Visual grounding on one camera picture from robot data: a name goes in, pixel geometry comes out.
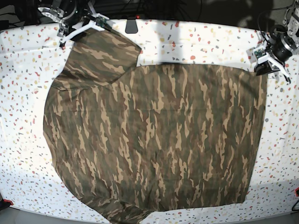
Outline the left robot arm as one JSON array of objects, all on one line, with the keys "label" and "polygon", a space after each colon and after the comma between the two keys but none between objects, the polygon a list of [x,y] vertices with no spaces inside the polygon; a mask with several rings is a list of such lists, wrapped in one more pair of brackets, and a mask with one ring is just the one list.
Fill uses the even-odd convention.
[{"label": "left robot arm", "polygon": [[299,2],[294,0],[291,5],[274,10],[285,10],[283,24],[274,25],[268,33],[260,31],[263,42],[253,48],[254,72],[261,76],[279,71],[290,84],[285,65],[291,56],[299,53]]}]

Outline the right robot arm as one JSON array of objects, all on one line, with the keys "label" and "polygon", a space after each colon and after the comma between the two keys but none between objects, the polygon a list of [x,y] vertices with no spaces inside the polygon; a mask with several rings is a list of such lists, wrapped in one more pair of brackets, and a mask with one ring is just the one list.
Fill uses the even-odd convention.
[{"label": "right robot arm", "polygon": [[43,2],[38,10],[59,24],[57,36],[62,49],[67,41],[90,28],[103,31],[109,20],[95,11],[91,0],[52,0],[50,3]]}]

